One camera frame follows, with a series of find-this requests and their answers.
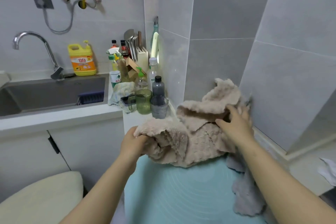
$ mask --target clear glass cup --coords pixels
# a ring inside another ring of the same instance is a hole
[[[150,100],[152,116],[155,119],[164,119],[167,115],[169,100],[164,96],[154,96]]]
[[[152,98],[152,92],[147,89],[137,90],[134,96],[128,98],[128,109],[133,111],[132,105],[130,103],[133,99],[136,101],[136,108],[140,114],[151,113],[150,100]]]

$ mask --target light blue table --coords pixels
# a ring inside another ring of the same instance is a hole
[[[265,224],[262,217],[233,212],[231,186],[238,175],[224,157],[184,169],[143,156],[125,187],[127,223]]]

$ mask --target orange label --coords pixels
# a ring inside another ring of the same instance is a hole
[[[71,63],[75,72],[92,71],[96,69],[92,56],[71,57]]]

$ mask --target chrome faucet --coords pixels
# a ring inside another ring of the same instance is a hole
[[[44,43],[44,46],[47,49],[47,52],[49,54],[49,57],[51,58],[52,63],[54,64],[54,72],[50,77],[52,79],[58,80],[58,81],[64,80],[64,76],[63,76],[63,73],[62,73],[63,68],[60,67],[59,65],[57,65],[57,62],[55,60],[55,57],[53,55],[53,52],[50,49],[50,46],[49,46],[47,40],[44,39],[40,34],[32,32],[32,31],[23,31],[23,32],[20,32],[20,33],[16,34],[15,37],[14,37],[14,40],[13,40],[13,49],[15,49],[15,50],[19,49],[19,42],[20,42],[21,38],[23,38],[26,35],[36,36],[37,38],[39,38]]]

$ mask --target black bottle cap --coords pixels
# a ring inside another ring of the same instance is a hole
[[[155,81],[156,82],[161,82],[161,80],[162,80],[161,76],[159,76],[159,75],[155,76]]]

